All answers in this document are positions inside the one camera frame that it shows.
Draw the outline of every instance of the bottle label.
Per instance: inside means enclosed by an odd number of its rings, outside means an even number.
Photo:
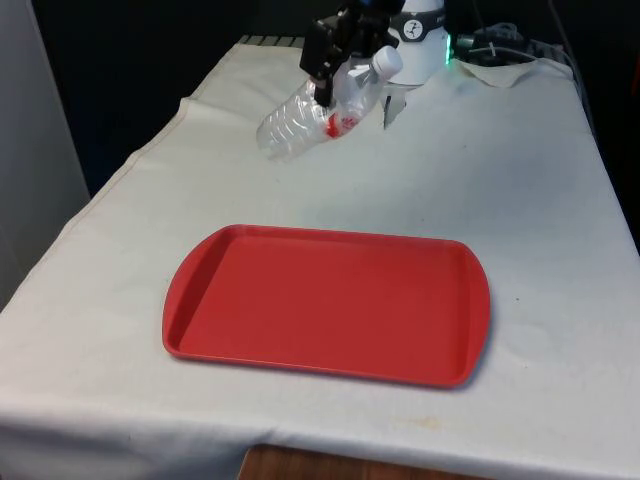
[[[349,133],[358,124],[358,119],[353,117],[341,117],[334,113],[327,122],[327,135],[338,138]]]

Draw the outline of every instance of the clear plastic bottle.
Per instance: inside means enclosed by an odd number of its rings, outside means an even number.
[[[258,146],[270,159],[289,159],[345,135],[371,112],[387,81],[401,69],[400,55],[392,47],[380,49],[368,65],[345,62],[334,77],[329,108],[314,100],[315,84],[307,80],[263,120]]]

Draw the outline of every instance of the table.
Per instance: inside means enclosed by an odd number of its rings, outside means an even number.
[[[247,452],[238,480],[482,480],[306,450],[258,445]]]
[[[3,478],[227,479],[261,443],[496,479],[640,478],[640,261],[568,76],[540,63],[492,88],[454,63],[386,132],[376,110],[270,163],[255,129],[304,79],[298,55],[234,47],[2,312]],[[234,223],[466,243],[492,295],[476,374],[443,391],[175,360],[169,282]]]

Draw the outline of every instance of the white wall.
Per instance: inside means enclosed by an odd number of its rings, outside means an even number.
[[[0,309],[88,200],[29,0],[0,0]]]

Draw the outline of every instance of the bottle cap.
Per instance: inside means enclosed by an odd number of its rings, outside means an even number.
[[[382,47],[371,59],[371,65],[380,78],[389,80],[396,73],[402,70],[402,58],[393,47]]]

